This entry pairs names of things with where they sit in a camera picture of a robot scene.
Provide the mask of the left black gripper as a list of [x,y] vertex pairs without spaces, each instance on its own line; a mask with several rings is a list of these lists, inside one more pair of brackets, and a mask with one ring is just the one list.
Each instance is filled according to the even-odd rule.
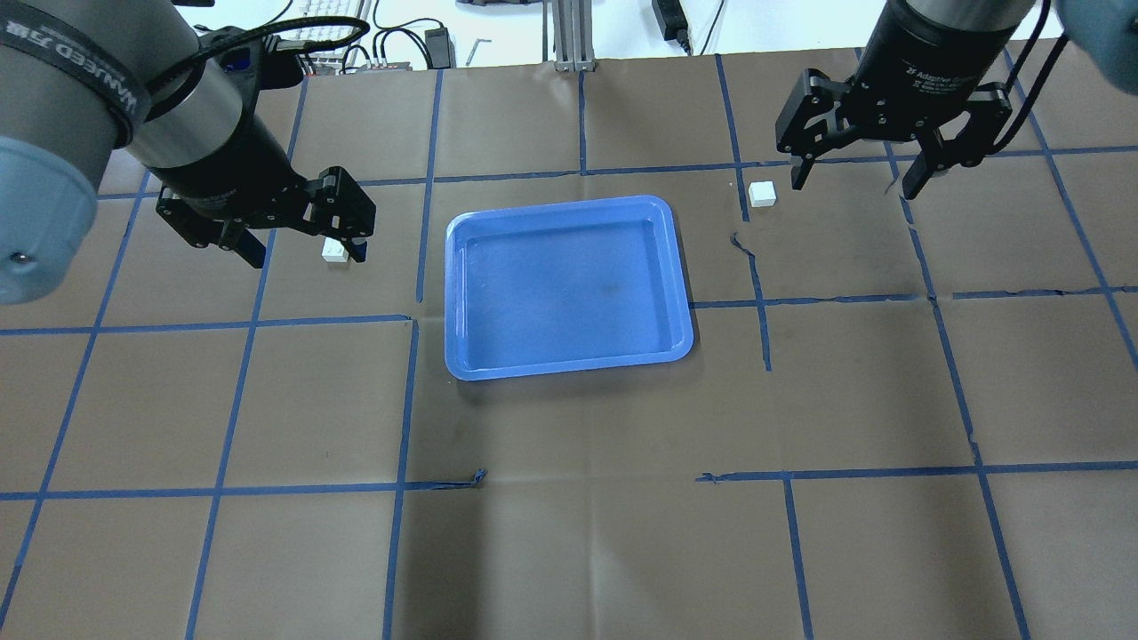
[[341,240],[352,262],[366,261],[376,203],[341,166],[300,175],[271,134],[241,136],[207,158],[152,174],[162,183],[159,219],[193,248],[236,252],[259,270],[267,246],[255,231],[291,229]]

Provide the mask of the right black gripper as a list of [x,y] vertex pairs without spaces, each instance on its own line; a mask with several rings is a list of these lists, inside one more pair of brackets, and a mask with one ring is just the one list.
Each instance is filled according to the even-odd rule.
[[1012,5],[887,5],[853,75],[805,69],[776,118],[792,189],[805,189],[814,159],[857,140],[921,146],[902,174],[906,200],[945,169],[979,163],[1011,117],[1006,87],[986,75],[1013,32]]

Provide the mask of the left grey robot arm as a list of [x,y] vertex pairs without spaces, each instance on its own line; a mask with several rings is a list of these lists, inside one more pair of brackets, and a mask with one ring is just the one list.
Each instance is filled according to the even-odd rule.
[[366,259],[376,203],[349,171],[292,169],[256,113],[300,84],[302,57],[369,32],[352,15],[199,32],[178,1],[5,1],[1,77],[3,304],[52,294],[97,211],[112,154],[160,182],[158,216],[183,243],[264,266],[259,229],[292,229]]

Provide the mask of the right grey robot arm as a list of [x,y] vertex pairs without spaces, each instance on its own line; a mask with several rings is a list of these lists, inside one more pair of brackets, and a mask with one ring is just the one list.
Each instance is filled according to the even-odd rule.
[[1114,88],[1135,95],[1133,1],[1042,1],[1004,82],[986,75],[1026,17],[1029,1],[887,1],[846,81],[809,68],[773,126],[800,190],[820,157],[858,140],[920,145],[902,175],[918,197],[938,173],[1003,150],[1063,50],[1075,44]]

